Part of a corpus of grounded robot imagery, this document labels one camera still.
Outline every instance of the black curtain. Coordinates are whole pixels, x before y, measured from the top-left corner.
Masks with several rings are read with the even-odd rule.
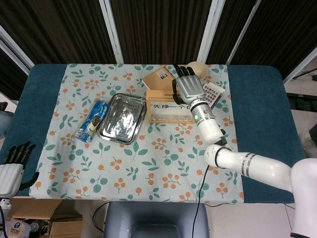
[[[12,100],[19,100],[27,75],[0,50],[0,92]]]
[[[316,47],[315,0],[262,0],[231,64],[273,65],[285,78]]]
[[[98,0],[3,0],[0,24],[35,63],[115,63]]]
[[[111,0],[125,63],[196,61],[211,0]]]
[[[207,64],[226,64],[257,0],[226,0],[207,57]]]

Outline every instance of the cardboard box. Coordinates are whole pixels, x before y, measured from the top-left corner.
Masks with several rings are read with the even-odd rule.
[[[80,238],[83,221],[81,215],[71,210],[71,200],[11,199],[10,217],[18,219],[49,220],[49,238]]]

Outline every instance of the floral tablecloth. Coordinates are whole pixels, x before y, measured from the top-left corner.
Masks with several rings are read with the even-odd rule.
[[[138,139],[120,145],[95,136],[83,143],[75,134],[94,101],[109,102],[116,93],[145,97],[142,78],[160,65],[69,64],[38,163],[40,176],[30,196],[53,199],[197,202],[207,167],[208,146],[195,124],[143,121]],[[166,67],[176,75],[174,67]],[[237,151],[227,67],[208,65],[211,81],[225,89],[213,109]],[[242,181],[230,170],[210,167],[202,202],[243,202]]]

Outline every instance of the chair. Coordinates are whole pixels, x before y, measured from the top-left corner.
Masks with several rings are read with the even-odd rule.
[[[104,238],[191,238],[197,203],[111,202]],[[194,237],[209,238],[206,207],[199,206]]]

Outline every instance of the white bowl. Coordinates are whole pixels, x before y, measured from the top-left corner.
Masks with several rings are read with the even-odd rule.
[[[204,63],[198,61],[190,62],[186,65],[186,68],[187,67],[191,67],[200,80],[206,78],[208,74],[208,68]]]

